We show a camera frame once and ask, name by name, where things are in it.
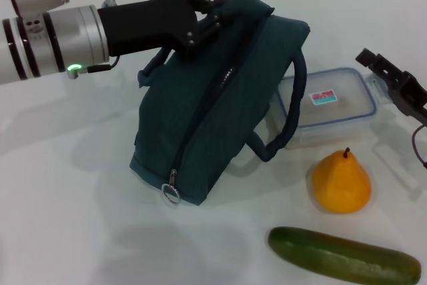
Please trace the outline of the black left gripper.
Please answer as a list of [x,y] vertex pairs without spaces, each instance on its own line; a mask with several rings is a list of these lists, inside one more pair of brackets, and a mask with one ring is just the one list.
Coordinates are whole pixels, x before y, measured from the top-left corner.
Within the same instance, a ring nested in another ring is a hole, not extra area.
[[167,48],[185,60],[216,41],[232,23],[232,14],[209,14],[197,22],[196,12],[210,13],[229,0],[148,0],[98,9],[111,57]]

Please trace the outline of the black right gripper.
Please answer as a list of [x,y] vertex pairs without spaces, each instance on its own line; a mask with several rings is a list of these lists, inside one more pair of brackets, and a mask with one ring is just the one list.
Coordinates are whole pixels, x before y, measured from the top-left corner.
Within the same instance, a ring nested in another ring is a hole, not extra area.
[[414,119],[426,119],[426,90],[411,73],[402,72],[385,57],[369,49],[363,49],[356,61],[389,85],[388,94],[399,111]]

